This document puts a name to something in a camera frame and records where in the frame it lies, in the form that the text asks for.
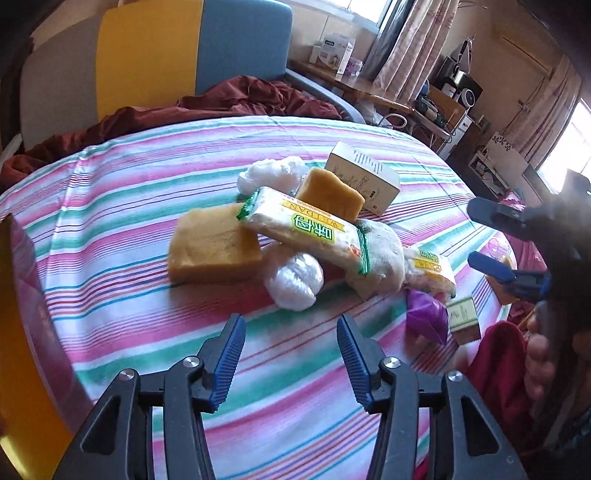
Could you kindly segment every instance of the window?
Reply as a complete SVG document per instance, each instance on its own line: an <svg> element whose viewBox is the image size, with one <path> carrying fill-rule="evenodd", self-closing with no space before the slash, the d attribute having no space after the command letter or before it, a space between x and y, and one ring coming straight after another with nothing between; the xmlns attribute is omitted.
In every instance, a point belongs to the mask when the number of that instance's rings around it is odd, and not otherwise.
<svg viewBox="0 0 591 480"><path fill-rule="evenodd" d="M559 193L567 169L591 179L591 110L582 100L558 142L539 166L538 175L552 193Z"/></svg>
<svg viewBox="0 0 591 480"><path fill-rule="evenodd" d="M390 3L394 0L304 0L305 3L332 4L344 11L366 18L370 23L381 25Z"/></svg>

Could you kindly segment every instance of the cable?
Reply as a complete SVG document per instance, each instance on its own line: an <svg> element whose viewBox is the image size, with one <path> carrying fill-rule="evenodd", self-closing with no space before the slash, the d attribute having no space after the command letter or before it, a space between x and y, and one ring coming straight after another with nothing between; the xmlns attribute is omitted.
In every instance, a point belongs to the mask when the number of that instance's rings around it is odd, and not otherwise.
<svg viewBox="0 0 591 480"><path fill-rule="evenodd" d="M527 97L527 100L525 101L525 103L519 107L519 111L515 114L515 116L511 119L511 121L507 124L507 126L501 131L501 135L505 135L505 132L507 131L507 129L513 124L513 122L517 119L517 117L520 115L520 113L525 110L525 107L528 106L530 104L530 102L532 102L534 100L534 98L536 97L536 95L538 95L538 93L540 92L540 89L542 88L542 85L544 84L544 78L542 78L538 84L538 86L534 89L533 92L531 92L531 95L529 97Z"/></svg>

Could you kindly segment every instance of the striped bedsheet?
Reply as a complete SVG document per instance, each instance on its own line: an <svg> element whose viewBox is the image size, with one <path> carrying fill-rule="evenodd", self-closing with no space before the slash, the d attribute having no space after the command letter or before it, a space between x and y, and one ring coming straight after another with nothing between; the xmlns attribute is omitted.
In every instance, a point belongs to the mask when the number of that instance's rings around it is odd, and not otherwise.
<svg viewBox="0 0 591 480"><path fill-rule="evenodd" d="M493 236L509 248L506 239L471 222L468 188L427 147L395 131L263 116L172 125L89 147L0 197L0 215L14 213L35 243L57 333L94 400L121 369L167 369L217 335L231 313L245 316L246 344L228 400L204 415L218 479L365 478L379 419L353 397L336 343L342 313L421 371L444 371L457 349L452 340L436 346L405 331L404 293L363 302L329 265L317 303L301 313L278 310L254 281L168 282L168 243L182 213L234 202L236 177L255 160L299 155L322 166L338 140L399 172L401 192L381 221L403 243L449 258L459 297L474 296L482 332L505 319L508 308L466 257L486 251ZM469 346L472 354L477 345ZM428 450L423 411L419 434L417 462ZM154 455L163 479L161 410Z"/></svg>

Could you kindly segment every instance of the white plastic bag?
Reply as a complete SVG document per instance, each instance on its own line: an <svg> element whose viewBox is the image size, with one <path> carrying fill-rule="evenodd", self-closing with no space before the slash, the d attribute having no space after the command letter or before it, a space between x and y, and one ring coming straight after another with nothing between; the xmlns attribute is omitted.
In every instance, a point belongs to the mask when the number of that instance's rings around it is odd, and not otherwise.
<svg viewBox="0 0 591 480"><path fill-rule="evenodd" d="M300 157L283 160L266 158L254 162L238 175L236 186L243 195L252 195L258 187L272 187L289 194L297 190L308 173L308 167Z"/></svg>
<svg viewBox="0 0 591 480"><path fill-rule="evenodd" d="M365 234L369 273L357 275L347 272L346 282L364 300L374 293L396 293L404 281L404 254L396 232L385 223L359 219L355 223Z"/></svg>
<svg viewBox="0 0 591 480"><path fill-rule="evenodd" d="M263 283L275 304L294 312L310 308L324 284L318 261L283 244L267 245L263 252Z"/></svg>

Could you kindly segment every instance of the purple plastic bag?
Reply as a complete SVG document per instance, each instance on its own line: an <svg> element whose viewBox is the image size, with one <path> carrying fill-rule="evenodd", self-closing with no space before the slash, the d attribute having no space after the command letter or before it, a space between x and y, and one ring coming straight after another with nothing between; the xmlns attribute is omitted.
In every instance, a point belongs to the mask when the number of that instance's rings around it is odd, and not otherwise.
<svg viewBox="0 0 591 480"><path fill-rule="evenodd" d="M447 343L447 309L431 295L409 290L407 296L407 327L427 340Z"/></svg>

